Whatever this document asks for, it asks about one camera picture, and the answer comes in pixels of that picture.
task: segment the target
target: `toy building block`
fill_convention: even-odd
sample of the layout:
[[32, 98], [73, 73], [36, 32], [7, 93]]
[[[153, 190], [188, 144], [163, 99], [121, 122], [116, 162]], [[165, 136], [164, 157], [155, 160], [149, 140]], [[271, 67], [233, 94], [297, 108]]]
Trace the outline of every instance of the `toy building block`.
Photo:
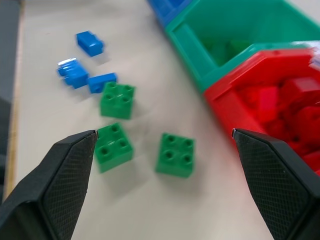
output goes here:
[[320, 83], [312, 77], [291, 78], [284, 82], [280, 97], [292, 113], [303, 106], [312, 106], [320, 102]]
[[94, 153], [99, 170], [104, 173], [130, 161], [133, 158], [134, 149], [122, 126], [117, 122], [98, 130]]
[[115, 73], [108, 73], [100, 76], [90, 77], [88, 80], [90, 92], [92, 94], [102, 93], [104, 86], [109, 82], [117, 82], [117, 75]]
[[188, 178], [194, 170], [194, 148], [195, 140], [164, 133], [155, 171]]
[[295, 129], [300, 141], [310, 148], [320, 148], [320, 107], [307, 106], [295, 116]]
[[77, 33], [76, 41], [90, 57], [102, 54], [104, 51], [104, 42], [90, 31]]
[[260, 123], [269, 123], [277, 119], [278, 88], [264, 87], [258, 92], [257, 118]]
[[135, 95], [135, 87], [108, 82], [104, 86], [100, 101], [102, 116], [130, 119]]
[[87, 85], [89, 74], [76, 58], [59, 62], [57, 71], [61, 77], [64, 77], [65, 83], [75, 89]]

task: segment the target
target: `lego brick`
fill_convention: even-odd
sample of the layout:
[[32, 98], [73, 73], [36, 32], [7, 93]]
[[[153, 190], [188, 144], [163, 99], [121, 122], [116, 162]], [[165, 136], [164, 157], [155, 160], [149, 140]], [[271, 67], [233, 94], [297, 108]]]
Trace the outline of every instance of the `lego brick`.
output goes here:
[[101, 173], [130, 161], [134, 149], [120, 123], [98, 130], [94, 153]]
[[104, 86], [100, 101], [102, 116], [130, 119], [135, 95], [135, 87], [108, 82]]
[[77, 33], [76, 41], [90, 57], [102, 54], [104, 51], [104, 42], [90, 31]]
[[76, 58], [59, 62], [57, 71], [61, 77], [64, 77], [65, 83], [73, 86], [75, 89], [87, 85], [89, 73]]
[[258, 51], [320, 39], [319, 26], [284, 0], [194, 0], [165, 32], [201, 93]]
[[160, 24], [167, 26], [192, 0], [148, 0]]
[[295, 116], [299, 140], [310, 148], [320, 149], [320, 107], [307, 106]]
[[164, 133], [159, 147], [155, 171], [188, 178], [195, 165], [195, 140]]
[[90, 92], [92, 94], [102, 93], [105, 84], [109, 82], [117, 82], [117, 75], [115, 73], [108, 73], [100, 76], [90, 77], [87, 80]]
[[320, 102], [320, 82], [312, 77], [286, 79], [280, 89], [282, 104], [292, 113], [303, 106], [313, 106]]
[[269, 123], [277, 119], [278, 88], [270, 86], [258, 92], [257, 119], [260, 123]]
[[285, 142], [292, 139], [292, 136], [290, 135], [291, 129], [289, 129], [287, 122], [282, 118], [277, 118], [274, 121], [267, 122], [264, 126], [266, 132], [271, 137], [282, 139]]

